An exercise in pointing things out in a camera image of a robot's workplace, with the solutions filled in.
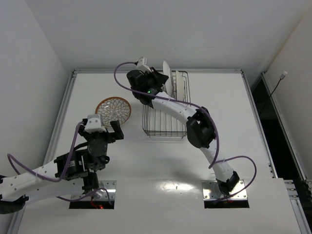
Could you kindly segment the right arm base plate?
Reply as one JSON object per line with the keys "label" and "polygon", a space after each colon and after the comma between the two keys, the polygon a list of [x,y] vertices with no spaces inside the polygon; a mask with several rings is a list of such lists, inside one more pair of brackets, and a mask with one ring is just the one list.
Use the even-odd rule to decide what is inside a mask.
{"label": "right arm base plate", "polygon": [[218,199],[233,201],[248,200],[247,191],[245,189],[245,183],[243,180],[240,180],[235,185],[229,196],[224,195],[220,191],[216,180],[202,181],[202,192],[204,201],[215,201]]}

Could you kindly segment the floral plate orange rim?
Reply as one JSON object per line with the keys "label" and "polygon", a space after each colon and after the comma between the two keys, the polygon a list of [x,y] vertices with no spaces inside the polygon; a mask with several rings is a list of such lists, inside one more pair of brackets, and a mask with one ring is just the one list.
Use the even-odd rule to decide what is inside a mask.
{"label": "floral plate orange rim", "polygon": [[184,100],[184,81],[182,74],[179,71],[176,71],[176,99]]}
{"label": "floral plate orange rim", "polygon": [[119,121],[120,125],[124,124],[132,112],[130,103],[121,97],[109,97],[99,103],[96,107],[95,114],[102,115],[105,127],[111,127],[111,121]]}

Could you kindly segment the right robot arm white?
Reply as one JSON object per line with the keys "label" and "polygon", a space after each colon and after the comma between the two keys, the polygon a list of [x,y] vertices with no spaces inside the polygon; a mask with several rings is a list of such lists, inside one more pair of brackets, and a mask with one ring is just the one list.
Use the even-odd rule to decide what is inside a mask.
{"label": "right robot arm white", "polygon": [[229,195],[239,182],[237,172],[224,160],[217,162],[219,136],[214,121],[205,107],[176,100],[162,90],[169,79],[155,70],[132,70],[126,75],[131,91],[142,104],[164,112],[186,127],[187,139],[207,158],[213,169],[220,191]]}

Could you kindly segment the white plate orange sunburst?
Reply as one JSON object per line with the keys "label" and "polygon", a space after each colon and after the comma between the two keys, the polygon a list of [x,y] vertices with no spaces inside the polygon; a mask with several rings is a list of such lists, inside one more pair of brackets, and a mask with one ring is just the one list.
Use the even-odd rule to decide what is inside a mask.
{"label": "white plate orange sunburst", "polygon": [[165,60],[163,61],[163,74],[168,77],[164,85],[166,93],[169,96],[174,97],[174,83],[172,78],[172,71],[169,67],[169,64]]}

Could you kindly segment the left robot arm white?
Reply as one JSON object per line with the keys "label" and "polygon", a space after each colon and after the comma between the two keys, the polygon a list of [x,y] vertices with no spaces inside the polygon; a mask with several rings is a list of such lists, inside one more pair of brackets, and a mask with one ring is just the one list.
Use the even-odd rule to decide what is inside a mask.
{"label": "left robot arm white", "polygon": [[75,180],[82,179],[83,197],[93,196],[99,190],[106,192],[107,189],[99,185],[97,171],[103,170],[110,161],[108,144],[124,138],[119,121],[111,121],[110,124],[112,132],[101,120],[85,118],[75,128],[69,152],[34,170],[8,154],[11,166],[17,164],[26,172],[0,177],[0,213],[11,214],[22,210],[32,191],[43,195],[43,187],[62,181],[76,185]]}

